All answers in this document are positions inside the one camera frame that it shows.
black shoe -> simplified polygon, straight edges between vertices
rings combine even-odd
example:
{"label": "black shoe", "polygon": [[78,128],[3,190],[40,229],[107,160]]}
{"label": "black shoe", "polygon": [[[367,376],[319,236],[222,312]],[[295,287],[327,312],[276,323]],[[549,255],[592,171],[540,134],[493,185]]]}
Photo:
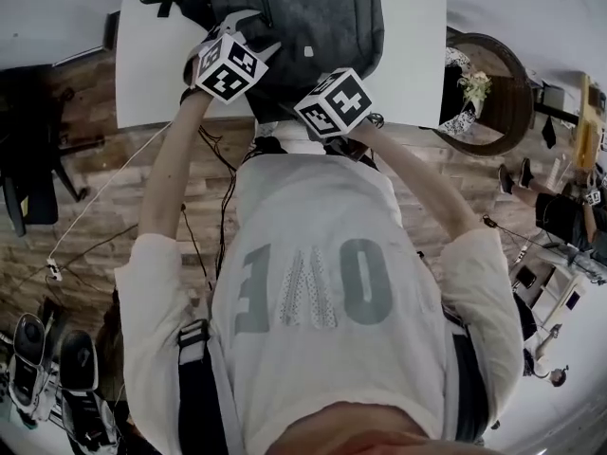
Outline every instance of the black shoe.
{"label": "black shoe", "polygon": [[500,165],[498,177],[500,179],[500,191],[502,191],[502,193],[512,193],[512,186],[514,185],[514,180],[512,180],[512,177],[510,176],[510,172],[506,168],[506,165]]}
{"label": "black shoe", "polygon": [[529,182],[535,177],[531,173],[531,162],[528,158],[524,158],[521,163],[521,176],[519,177],[519,186],[529,189]]}

grey backpack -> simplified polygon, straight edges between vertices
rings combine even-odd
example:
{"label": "grey backpack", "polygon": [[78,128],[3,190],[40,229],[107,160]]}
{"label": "grey backpack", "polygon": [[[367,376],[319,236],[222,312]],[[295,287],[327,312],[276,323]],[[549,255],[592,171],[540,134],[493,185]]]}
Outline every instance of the grey backpack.
{"label": "grey backpack", "polygon": [[160,4],[167,17],[172,4],[210,30],[237,10],[257,9],[264,22],[247,26],[243,34],[253,51],[268,41],[282,43],[268,62],[269,70],[248,92],[260,122],[293,118],[292,108],[324,73],[352,67],[361,78],[376,68],[383,49],[380,0],[140,0]]}

hair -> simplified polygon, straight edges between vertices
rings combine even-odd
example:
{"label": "hair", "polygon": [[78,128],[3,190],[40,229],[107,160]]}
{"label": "hair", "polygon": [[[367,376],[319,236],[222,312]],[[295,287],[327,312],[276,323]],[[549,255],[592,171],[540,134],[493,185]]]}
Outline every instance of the hair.
{"label": "hair", "polygon": [[554,386],[555,388],[560,388],[563,384],[565,384],[565,381],[567,380],[567,370],[568,369],[569,369],[569,366],[567,366],[565,369],[559,369],[559,371],[561,371],[561,377],[559,377],[558,381],[551,381],[552,386]]}

wall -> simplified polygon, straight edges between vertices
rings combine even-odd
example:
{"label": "wall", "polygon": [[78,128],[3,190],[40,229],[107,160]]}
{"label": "wall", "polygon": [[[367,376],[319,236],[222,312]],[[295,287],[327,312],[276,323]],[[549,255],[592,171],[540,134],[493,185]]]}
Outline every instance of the wall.
{"label": "wall", "polygon": [[53,64],[100,46],[121,0],[0,0],[0,69]]}
{"label": "wall", "polygon": [[607,89],[606,16],[607,0],[447,0],[449,26],[504,42],[572,102],[579,102],[579,71]]}

